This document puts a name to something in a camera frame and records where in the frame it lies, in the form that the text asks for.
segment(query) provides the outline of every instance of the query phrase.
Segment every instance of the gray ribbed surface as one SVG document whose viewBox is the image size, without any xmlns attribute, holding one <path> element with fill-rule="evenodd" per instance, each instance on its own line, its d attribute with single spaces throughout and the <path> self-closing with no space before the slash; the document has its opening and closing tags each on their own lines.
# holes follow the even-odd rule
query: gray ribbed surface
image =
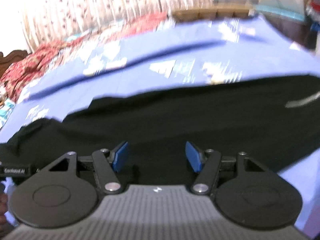
<svg viewBox="0 0 320 240">
<path fill-rule="evenodd" d="M 55 230 L 21 225 L 5 240 L 303 240 L 294 227 L 255 232 L 222 217 L 208 197 L 184 186 L 132 185 L 118 196 L 106 196 L 83 221 Z"/>
</svg>

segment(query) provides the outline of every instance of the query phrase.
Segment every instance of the wooden headboard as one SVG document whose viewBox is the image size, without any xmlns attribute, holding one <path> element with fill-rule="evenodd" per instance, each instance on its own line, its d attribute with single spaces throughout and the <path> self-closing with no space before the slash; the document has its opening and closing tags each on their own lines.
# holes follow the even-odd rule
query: wooden headboard
<svg viewBox="0 0 320 240">
<path fill-rule="evenodd" d="M 6 57 L 0 52 L 0 78 L 13 62 L 23 60 L 27 55 L 26 50 L 13 50 Z"/>
</svg>

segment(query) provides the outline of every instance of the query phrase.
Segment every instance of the silver bolt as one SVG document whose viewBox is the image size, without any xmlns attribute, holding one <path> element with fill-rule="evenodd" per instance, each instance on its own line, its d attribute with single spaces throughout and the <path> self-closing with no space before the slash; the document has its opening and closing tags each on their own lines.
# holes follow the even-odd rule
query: silver bolt
<svg viewBox="0 0 320 240">
<path fill-rule="evenodd" d="M 104 185 L 104 188 L 107 191 L 116 191 L 121 188 L 121 185 L 117 182 L 109 182 L 106 185 Z"/>
<path fill-rule="evenodd" d="M 208 189 L 209 189 L 209 187 L 206 184 L 202 184 L 202 183 L 195 184 L 193 186 L 193 190 L 198 193 L 204 193 L 204 192 L 208 191 Z"/>
</svg>

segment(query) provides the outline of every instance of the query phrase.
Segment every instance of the blue bedsheet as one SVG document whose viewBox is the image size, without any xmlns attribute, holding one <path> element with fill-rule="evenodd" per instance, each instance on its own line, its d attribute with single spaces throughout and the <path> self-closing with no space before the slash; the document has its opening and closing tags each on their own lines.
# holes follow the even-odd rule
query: blue bedsheet
<svg viewBox="0 0 320 240">
<path fill-rule="evenodd" d="M 38 118 L 63 120 L 88 107 L 93 98 L 302 73 L 320 75 L 319 61 L 262 17 L 185 23 L 105 46 L 89 42 L 75 60 L 23 90 L 0 131 L 0 142 Z M 317 151 L 280 173 L 303 196 L 296 223 L 300 230 L 318 204 L 319 167 Z"/>
</svg>

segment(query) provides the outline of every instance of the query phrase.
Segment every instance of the black garment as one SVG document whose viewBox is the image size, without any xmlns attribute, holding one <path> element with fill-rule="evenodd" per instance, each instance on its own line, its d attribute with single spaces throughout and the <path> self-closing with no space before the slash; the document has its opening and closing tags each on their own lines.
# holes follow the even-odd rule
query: black garment
<svg viewBox="0 0 320 240">
<path fill-rule="evenodd" d="M 43 168 L 68 151 L 90 155 L 127 140 L 131 152 L 121 182 L 133 179 L 136 165 L 134 183 L 189 185 L 189 140 L 224 155 L 248 152 L 279 171 L 320 147 L 320 99 L 286 107 L 318 91 L 320 79 L 307 75 L 101 98 L 62 123 L 41 119 L 21 128 L 0 145 L 0 157 Z"/>
</svg>

